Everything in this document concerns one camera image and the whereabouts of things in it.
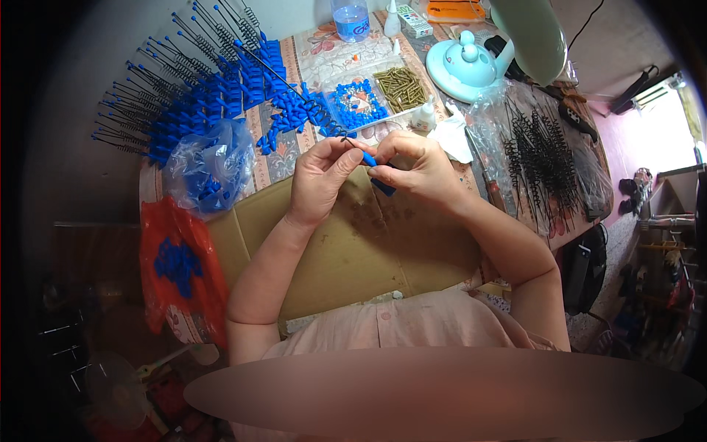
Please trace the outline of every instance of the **pile of black wire springs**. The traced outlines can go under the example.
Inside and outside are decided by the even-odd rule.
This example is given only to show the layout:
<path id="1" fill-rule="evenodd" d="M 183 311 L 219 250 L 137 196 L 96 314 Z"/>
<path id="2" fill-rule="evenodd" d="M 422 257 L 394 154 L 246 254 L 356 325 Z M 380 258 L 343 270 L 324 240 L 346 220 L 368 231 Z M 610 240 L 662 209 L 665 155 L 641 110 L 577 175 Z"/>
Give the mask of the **pile of black wire springs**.
<path id="1" fill-rule="evenodd" d="M 569 230 L 567 219 L 577 212 L 579 199 L 572 150 L 562 126 L 547 106 L 534 107 L 528 117 L 507 100 L 506 112 L 511 138 L 503 138 L 503 147 L 518 200 L 523 186 L 537 226 L 547 222 L 553 230 L 561 220 Z"/>

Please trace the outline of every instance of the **blue plastic handle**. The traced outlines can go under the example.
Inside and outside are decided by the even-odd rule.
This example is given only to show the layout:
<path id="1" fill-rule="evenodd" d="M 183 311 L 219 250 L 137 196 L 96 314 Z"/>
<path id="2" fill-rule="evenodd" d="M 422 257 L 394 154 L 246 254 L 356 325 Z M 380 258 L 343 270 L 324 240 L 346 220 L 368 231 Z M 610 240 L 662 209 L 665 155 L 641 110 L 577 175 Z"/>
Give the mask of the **blue plastic handle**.
<path id="1" fill-rule="evenodd" d="M 378 165 L 378 163 L 375 162 L 375 159 L 367 152 L 363 152 L 363 162 L 372 168 Z"/>

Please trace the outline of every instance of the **woman's right hand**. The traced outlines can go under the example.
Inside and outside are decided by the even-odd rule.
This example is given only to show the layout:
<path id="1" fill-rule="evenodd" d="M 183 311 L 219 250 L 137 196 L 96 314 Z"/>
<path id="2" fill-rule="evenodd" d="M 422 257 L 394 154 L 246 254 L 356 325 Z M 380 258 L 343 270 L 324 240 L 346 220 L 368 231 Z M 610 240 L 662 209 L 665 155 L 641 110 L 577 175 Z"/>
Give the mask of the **woman's right hand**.
<path id="1" fill-rule="evenodd" d="M 416 160 L 411 170 L 383 165 L 398 153 Z M 381 165 L 369 169 L 369 176 L 396 189 L 410 192 L 443 211 L 453 212 L 455 202 L 464 194 L 469 194 L 447 154 L 435 140 L 412 132 L 394 130 L 378 145 L 375 160 Z"/>

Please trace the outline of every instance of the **desk lamp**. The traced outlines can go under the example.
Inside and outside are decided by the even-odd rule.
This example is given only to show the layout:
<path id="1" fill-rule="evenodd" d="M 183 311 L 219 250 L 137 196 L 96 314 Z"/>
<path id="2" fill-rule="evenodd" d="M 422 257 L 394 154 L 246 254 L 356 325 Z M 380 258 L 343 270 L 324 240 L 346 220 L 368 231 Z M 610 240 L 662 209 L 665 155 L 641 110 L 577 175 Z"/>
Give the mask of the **desk lamp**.
<path id="1" fill-rule="evenodd" d="M 468 30 L 459 41 L 430 48 L 427 71 L 449 96 L 473 102 L 483 88 L 500 85 L 515 57 L 518 66 L 541 86 L 549 85 L 567 61 L 567 42 L 547 0 L 491 0 L 493 21 L 509 39 L 494 57 Z"/>

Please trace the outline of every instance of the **hand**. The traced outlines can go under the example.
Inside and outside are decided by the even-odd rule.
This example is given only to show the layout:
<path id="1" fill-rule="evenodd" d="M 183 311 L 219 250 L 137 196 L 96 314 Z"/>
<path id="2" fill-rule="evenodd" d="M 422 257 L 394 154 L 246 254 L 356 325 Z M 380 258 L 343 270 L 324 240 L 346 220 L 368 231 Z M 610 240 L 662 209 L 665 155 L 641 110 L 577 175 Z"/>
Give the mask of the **hand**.
<path id="1" fill-rule="evenodd" d="M 411 170 L 384 165 L 398 153 L 416 160 Z M 394 130 L 378 145 L 375 160 L 381 165 L 368 170 L 371 177 L 410 192 L 443 211 L 452 212 L 455 201 L 464 197 L 465 188 L 446 153 L 435 140 Z"/>
<path id="2" fill-rule="evenodd" d="M 292 181 L 290 209 L 285 220 L 295 227 L 314 231 L 337 200 L 339 188 L 363 160 L 363 150 L 375 149 L 356 140 L 351 145 L 342 138 L 326 138 L 297 158 Z"/>

